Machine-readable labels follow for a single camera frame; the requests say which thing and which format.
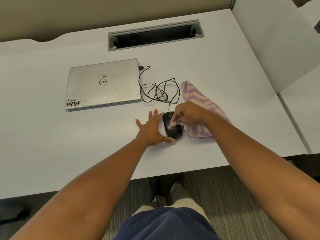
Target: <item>striped towel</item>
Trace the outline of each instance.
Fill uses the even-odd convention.
[[[222,109],[208,97],[203,95],[190,81],[183,81],[181,87],[185,101],[191,101],[205,109],[217,113],[226,121],[231,123]],[[184,126],[184,130],[188,133],[189,137],[212,137],[209,130],[203,125]]]

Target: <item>forearm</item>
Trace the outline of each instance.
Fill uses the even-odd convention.
[[[72,180],[13,239],[100,240],[146,148],[134,139]]]
[[[310,224],[320,221],[320,186],[315,180],[217,114],[208,113],[204,125],[231,167],[278,227],[288,233],[287,227],[301,224],[295,218],[300,217],[305,220],[305,230],[311,227],[309,230],[315,231],[313,223]]]

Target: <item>sticker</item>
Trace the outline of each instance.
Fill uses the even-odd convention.
[[[76,99],[68,99],[66,105],[69,107],[75,107],[77,105],[81,104],[81,101],[77,101]]]
[[[100,79],[100,78],[104,78],[104,77],[108,77],[108,74],[102,74],[102,75],[99,75],[99,76],[98,76],[98,79]]]
[[[101,79],[101,80],[99,81],[99,84],[102,85],[102,86],[103,86],[103,85],[106,85],[106,84],[107,84],[107,80],[103,78],[103,79]]]

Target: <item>hand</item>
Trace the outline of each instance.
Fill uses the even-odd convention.
[[[140,129],[136,139],[140,140],[147,147],[155,146],[161,142],[175,143],[175,139],[162,135],[158,130],[159,121],[164,114],[158,114],[158,110],[155,109],[152,116],[152,112],[149,111],[149,120],[144,125],[136,119],[136,123]]]
[[[206,117],[211,114],[214,113],[191,101],[186,101],[176,106],[171,122],[183,123],[188,126],[204,125]]]

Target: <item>mouse cable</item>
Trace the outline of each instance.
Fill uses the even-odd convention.
[[[162,83],[160,84],[156,84],[156,83],[145,83],[143,85],[140,84],[140,77],[142,75],[142,73],[144,73],[146,70],[148,70],[151,66],[142,66],[140,65],[139,66],[139,70],[142,72],[140,73],[139,75],[139,79],[138,79],[138,83],[139,83],[139,87],[140,87],[140,95],[141,95],[141,99],[146,102],[146,103],[150,103],[151,101],[160,101],[160,102],[163,102],[163,103],[169,103],[169,108],[168,108],[168,111],[170,112],[170,104],[177,104],[178,101],[179,101],[179,98],[180,98],[180,88],[179,88],[179,85],[177,84],[176,82],[176,78],[172,78],[172,79],[169,79],[169,80],[166,80],[166,81],[163,81]],[[161,84],[164,83],[164,87],[163,87],[163,90],[160,88]],[[166,85],[167,83],[174,83],[176,86],[177,86],[177,92],[176,94],[174,95],[174,97],[169,100],[169,97],[168,97],[168,94],[165,92],[166,90]],[[149,91],[144,91],[144,86],[147,86],[147,85],[151,85],[152,87],[149,89]],[[155,94],[154,94],[154,97],[151,97],[149,96],[150,92],[154,90],[155,91]],[[144,94],[148,99],[149,101],[145,100],[143,97],[142,97],[142,94]],[[175,102],[173,102],[174,98],[177,96],[178,94],[178,98]]]
[[[155,195],[155,198],[157,199],[158,207],[160,207],[160,206],[159,206],[159,201],[158,201],[158,197],[157,197],[156,191],[154,190],[154,188],[153,188],[153,186],[152,186],[152,184],[151,184],[150,178],[148,178],[148,179],[149,179],[149,183],[150,183],[150,185],[151,185],[151,188],[152,188],[152,190],[153,190],[153,193],[154,193],[154,195]]]

